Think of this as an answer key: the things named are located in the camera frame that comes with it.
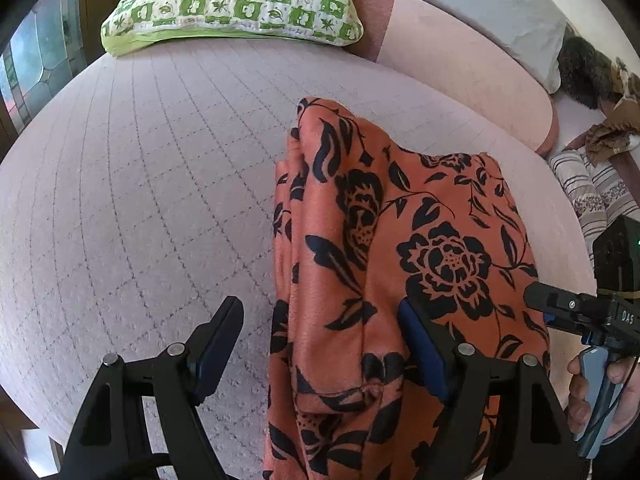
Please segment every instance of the human hand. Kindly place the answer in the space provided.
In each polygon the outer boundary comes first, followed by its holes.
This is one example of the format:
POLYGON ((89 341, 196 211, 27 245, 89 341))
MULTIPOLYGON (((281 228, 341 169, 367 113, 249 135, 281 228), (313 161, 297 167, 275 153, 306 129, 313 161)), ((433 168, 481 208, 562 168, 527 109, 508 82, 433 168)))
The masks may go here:
MULTIPOLYGON (((622 359, 609 365, 607 376, 614 384, 624 383, 631 370, 635 358, 622 359)), ((580 433, 591 416, 591 406, 584 400, 589 390, 587 379, 580 375, 580 361, 578 356, 572 359, 567 366, 569 373, 573 374, 569 385, 569 429, 572 433, 580 433)), ((633 420, 638 412, 640 404, 640 365, 636 367, 629 384, 622 392, 620 402, 616 406, 613 420, 607 430, 605 438, 614 436, 633 420)))

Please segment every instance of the black cable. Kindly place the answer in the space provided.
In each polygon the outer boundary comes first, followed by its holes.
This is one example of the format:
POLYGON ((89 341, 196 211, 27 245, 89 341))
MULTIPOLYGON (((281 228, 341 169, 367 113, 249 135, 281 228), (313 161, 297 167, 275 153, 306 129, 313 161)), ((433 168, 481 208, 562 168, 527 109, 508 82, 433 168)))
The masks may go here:
POLYGON ((616 407, 618 406, 618 403, 620 402, 620 399, 622 398, 622 394, 625 393, 626 387, 629 385, 629 382, 631 381, 631 377, 633 377, 634 372, 636 371, 636 367, 638 366, 638 357, 636 356, 634 358, 634 363, 631 367, 631 370, 629 372, 628 377, 625 380, 625 383, 622 385, 622 389, 620 390, 620 393, 618 394, 618 396, 616 397, 616 400, 613 401, 613 403, 611 404, 611 406, 609 406, 609 409, 604 413, 604 415, 602 415, 598 420, 596 420, 596 422, 594 422, 593 424, 588 425, 587 429, 585 430, 583 436, 580 438, 580 440, 578 442, 581 442, 588 434, 591 433, 591 431, 595 430, 596 428, 600 428, 602 426, 602 423, 604 422, 604 420, 609 416, 609 414, 616 409, 616 407))
POLYGON ((142 458, 130 460, 125 465, 109 471, 98 480, 130 480, 166 465, 171 465, 171 457, 169 457, 168 453, 153 453, 142 458))

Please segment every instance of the stained glass window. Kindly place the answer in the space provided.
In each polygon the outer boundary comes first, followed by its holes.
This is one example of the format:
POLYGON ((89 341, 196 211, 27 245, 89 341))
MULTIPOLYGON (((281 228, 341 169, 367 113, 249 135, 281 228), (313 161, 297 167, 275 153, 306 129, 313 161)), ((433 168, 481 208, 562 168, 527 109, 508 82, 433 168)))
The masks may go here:
POLYGON ((18 133, 85 67, 79 0, 39 0, 0 58, 0 92, 18 133))

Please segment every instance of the floral blanket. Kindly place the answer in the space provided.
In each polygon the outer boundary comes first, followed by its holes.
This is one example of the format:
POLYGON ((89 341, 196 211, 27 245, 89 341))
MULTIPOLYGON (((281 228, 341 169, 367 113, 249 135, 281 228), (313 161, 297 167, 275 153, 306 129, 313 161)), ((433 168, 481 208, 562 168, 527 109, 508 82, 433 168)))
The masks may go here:
MULTIPOLYGON (((396 321, 406 295, 459 342, 549 366, 525 227, 487 154, 409 152, 306 98, 276 169, 266 480, 411 479, 440 424, 396 321)), ((469 473, 488 454, 487 403, 469 473)))

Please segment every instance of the black fuzzy object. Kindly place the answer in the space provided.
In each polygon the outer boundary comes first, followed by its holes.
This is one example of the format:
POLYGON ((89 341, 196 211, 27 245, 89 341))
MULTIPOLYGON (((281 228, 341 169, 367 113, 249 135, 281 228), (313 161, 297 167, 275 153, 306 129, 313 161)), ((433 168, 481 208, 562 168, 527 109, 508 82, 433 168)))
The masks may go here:
POLYGON ((598 98, 618 102, 622 97, 613 90, 611 60, 584 38, 565 36, 558 65, 564 91, 592 110, 598 98))

